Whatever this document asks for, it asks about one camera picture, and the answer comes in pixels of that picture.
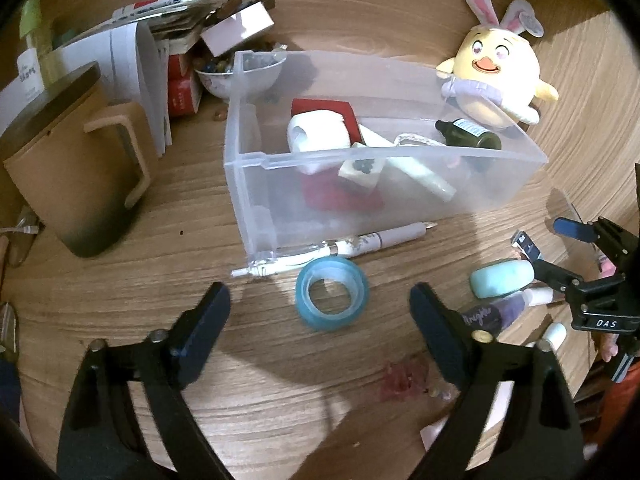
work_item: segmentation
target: plastic storage bin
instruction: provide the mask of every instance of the plastic storage bin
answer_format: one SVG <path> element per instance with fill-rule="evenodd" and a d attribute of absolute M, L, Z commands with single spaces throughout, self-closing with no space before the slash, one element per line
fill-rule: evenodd
<path fill-rule="evenodd" d="M 335 52 L 288 53 L 276 83 L 256 96 L 248 70 L 255 73 L 261 56 L 272 54 L 236 54 L 224 149 L 226 180 L 250 262 L 322 240 L 502 207 L 547 162 L 496 107 L 506 127 L 488 129 L 500 137 L 500 151 L 392 146 L 289 153 L 287 124 L 296 97 L 348 101 L 360 124 L 391 142 L 405 133 L 444 142 L 435 120 L 468 115 L 455 99 L 441 97 L 443 80 L 432 68 Z M 455 189 L 453 197 L 444 200 L 388 161 L 370 194 L 338 177 L 346 160 L 398 157 L 428 167 Z M 302 171 L 318 163 L 330 168 L 312 175 Z"/>

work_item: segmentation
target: yellow chick plush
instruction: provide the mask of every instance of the yellow chick plush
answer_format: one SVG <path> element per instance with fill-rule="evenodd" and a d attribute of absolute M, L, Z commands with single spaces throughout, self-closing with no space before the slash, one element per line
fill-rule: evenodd
<path fill-rule="evenodd" d="M 495 89 L 499 98 L 491 99 L 513 119 L 529 124 L 540 120 L 538 112 L 529 106 L 534 97 L 557 101 L 558 91 L 540 80 L 540 64 L 529 41 L 519 36 L 528 30 L 535 36 L 543 33 L 533 8 L 525 0 L 514 0 L 502 22 L 498 23 L 491 0 L 466 0 L 481 21 L 471 29 L 462 42 L 456 57 L 440 63 L 436 69 L 453 74 L 462 80 L 484 83 Z M 480 101 L 464 100 L 458 92 L 460 104 L 473 103 L 472 115 L 488 120 L 490 110 L 482 113 Z"/>

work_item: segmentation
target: purple bottle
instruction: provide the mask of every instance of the purple bottle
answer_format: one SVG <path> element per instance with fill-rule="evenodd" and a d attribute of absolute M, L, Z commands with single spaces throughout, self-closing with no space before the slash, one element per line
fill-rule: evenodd
<path fill-rule="evenodd" d="M 485 330 L 497 337 L 510 326 L 528 306 L 549 304 L 554 301 L 553 289 L 548 286 L 517 290 L 513 294 L 490 303 L 475 306 L 460 313 L 462 320 L 472 330 Z"/>

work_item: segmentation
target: cup lid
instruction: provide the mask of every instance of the cup lid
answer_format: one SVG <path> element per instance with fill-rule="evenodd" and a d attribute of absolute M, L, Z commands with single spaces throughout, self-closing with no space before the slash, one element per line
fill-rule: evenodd
<path fill-rule="evenodd" d="M 100 66 L 88 63 L 61 77 L 24 107 L 0 137 L 0 159 L 19 152 L 100 79 Z"/>

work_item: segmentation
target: screw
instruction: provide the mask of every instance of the screw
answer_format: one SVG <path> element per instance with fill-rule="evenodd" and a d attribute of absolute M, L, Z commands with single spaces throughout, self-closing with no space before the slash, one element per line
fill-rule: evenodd
<path fill-rule="evenodd" d="M 474 330 L 471 333 L 471 337 L 479 343 L 490 343 L 494 340 L 494 336 L 489 334 L 486 330 Z"/>
<path fill-rule="evenodd" d="M 107 348 L 107 342 L 104 339 L 94 339 L 89 343 L 89 350 L 91 350 L 91 352 L 97 352 L 103 348 Z"/>
<path fill-rule="evenodd" d="M 149 332 L 149 340 L 152 343 L 161 343 L 168 335 L 169 333 L 164 328 L 158 328 Z"/>

